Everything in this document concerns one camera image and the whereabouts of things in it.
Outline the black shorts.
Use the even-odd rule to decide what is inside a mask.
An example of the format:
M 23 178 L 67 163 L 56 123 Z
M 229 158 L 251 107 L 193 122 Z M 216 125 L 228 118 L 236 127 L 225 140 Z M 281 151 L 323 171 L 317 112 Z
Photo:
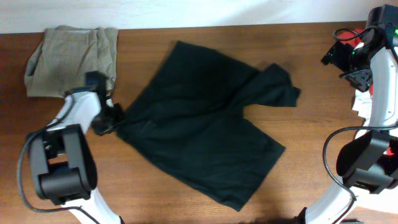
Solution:
M 116 132 L 161 171 L 238 211 L 285 149 L 246 120 L 244 108 L 294 107 L 299 95 L 275 63 L 261 71 L 177 42 Z

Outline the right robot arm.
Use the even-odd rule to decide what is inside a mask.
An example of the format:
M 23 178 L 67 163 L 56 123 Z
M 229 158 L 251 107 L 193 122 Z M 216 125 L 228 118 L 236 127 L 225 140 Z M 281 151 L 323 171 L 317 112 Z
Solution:
M 335 44 L 321 61 L 343 71 L 340 78 L 358 91 L 373 92 L 369 123 L 328 136 L 323 157 L 334 136 L 357 132 L 338 154 L 336 175 L 323 164 L 333 183 L 294 223 L 346 223 L 356 207 L 397 213 L 397 7 L 385 4 L 372 9 L 365 30 L 354 33 L 354 38 L 361 40 L 355 47 L 335 35 Z

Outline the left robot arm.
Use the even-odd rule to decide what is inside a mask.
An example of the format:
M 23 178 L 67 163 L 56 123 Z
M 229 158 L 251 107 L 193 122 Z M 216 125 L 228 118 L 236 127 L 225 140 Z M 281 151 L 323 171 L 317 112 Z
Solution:
M 107 77 L 95 71 L 85 85 L 67 91 L 65 104 L 48 125 L 30 133 L 17 164 L 17 186 L 25 205 L 38 213 L 71 212 L 80 223 L 122 224 L 98 190 L 96 164 L 85 134 L 92 128 L 103 136 L 122 123 L 124 113 L 106 89 Z M 29 165 L 36 194 L 54 208 L 35 208 L 22 186 L 23 156 Z

